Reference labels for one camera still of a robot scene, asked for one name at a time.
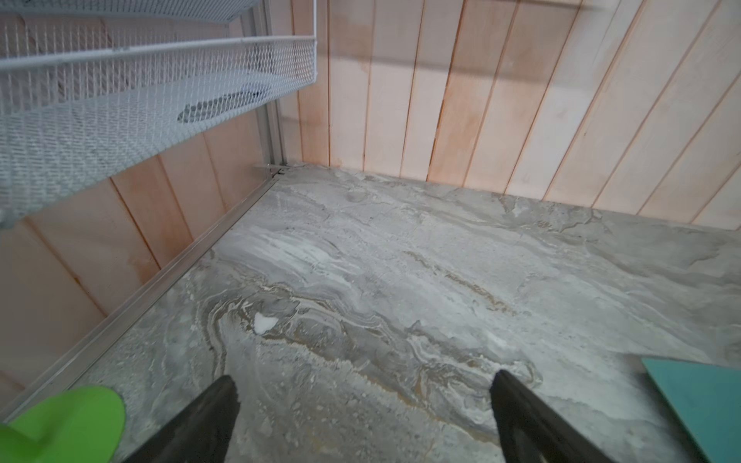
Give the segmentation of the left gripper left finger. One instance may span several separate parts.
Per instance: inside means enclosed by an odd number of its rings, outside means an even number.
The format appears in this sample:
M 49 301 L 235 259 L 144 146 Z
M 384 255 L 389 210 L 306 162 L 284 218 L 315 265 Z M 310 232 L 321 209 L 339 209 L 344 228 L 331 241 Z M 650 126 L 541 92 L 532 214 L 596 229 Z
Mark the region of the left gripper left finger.
M 191 401 L 128 462 L 223 462 L 239 415 L 237 385 L 223 375 Z

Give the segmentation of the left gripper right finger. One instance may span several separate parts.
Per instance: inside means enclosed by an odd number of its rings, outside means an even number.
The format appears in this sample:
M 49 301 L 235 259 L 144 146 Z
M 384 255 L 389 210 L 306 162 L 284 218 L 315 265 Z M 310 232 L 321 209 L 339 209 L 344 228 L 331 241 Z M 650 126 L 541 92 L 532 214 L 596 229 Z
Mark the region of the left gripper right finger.
M 612 459 L 507 370 L 489 389 L 507 462 L 610 462 Z

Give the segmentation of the green file folder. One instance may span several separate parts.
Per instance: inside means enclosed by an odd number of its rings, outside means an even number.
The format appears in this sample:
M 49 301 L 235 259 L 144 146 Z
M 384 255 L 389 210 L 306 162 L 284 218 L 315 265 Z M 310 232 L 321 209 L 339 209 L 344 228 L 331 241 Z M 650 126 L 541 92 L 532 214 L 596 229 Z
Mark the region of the green file folder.
M 740 370 L 644 357 L 651 378 L 707 462 L 740 460 Z

